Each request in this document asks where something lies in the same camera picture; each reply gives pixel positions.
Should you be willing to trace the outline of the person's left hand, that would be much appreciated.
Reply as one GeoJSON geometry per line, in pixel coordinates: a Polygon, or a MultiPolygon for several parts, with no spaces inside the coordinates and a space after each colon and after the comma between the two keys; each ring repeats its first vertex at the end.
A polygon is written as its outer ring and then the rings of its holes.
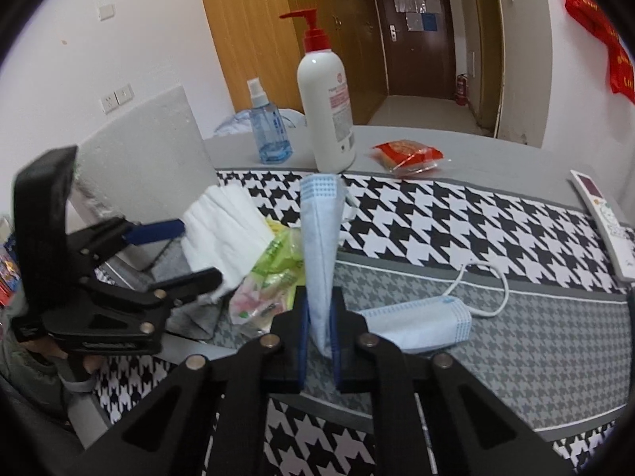
{"type": "Polygon", "coordinates": [[[54,363],[60,376],[67,382],[85,382],[97,373],[106,358],[96,355],[69,355],[63,351],[51,338],[39,338],[35,341],[21,343],[30,353],[37,353],[54,363]]]}

